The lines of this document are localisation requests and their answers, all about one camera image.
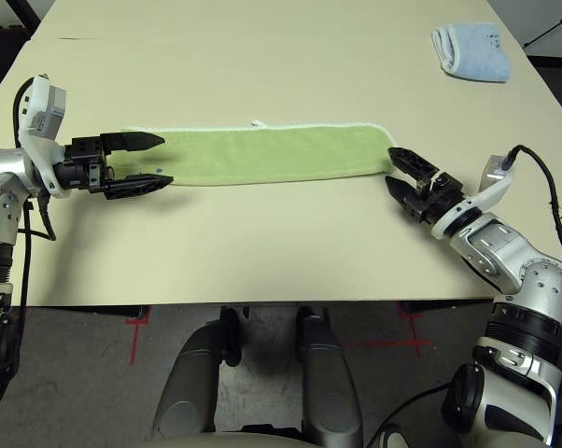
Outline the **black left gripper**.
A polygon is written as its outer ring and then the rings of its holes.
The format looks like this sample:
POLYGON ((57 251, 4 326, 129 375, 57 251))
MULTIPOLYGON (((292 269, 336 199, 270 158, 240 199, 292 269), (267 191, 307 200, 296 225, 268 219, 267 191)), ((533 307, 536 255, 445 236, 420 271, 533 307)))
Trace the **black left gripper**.
POLYGON ((108 200, 142 196, 165 188, 174 178, 139 174, 107 181, 106 154, 120 150, 144 151, 164 143, 165 140, 154 133, 137 131, 74 138, 64 146, 64 159, 54 165, 54 173, 64 189, 103 192, 108 200))

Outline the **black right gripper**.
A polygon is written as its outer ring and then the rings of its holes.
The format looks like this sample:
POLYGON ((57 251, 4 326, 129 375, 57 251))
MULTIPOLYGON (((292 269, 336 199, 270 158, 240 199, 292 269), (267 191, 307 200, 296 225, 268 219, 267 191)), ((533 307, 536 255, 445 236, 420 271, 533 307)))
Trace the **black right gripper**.
POLYGON ((415 185, 387 175, 390 196, 417 222, 435 224, 464 199, 463 184, 429 161, 404 147, 390 147, 388 156, 395 168, 415 180, 415 185))

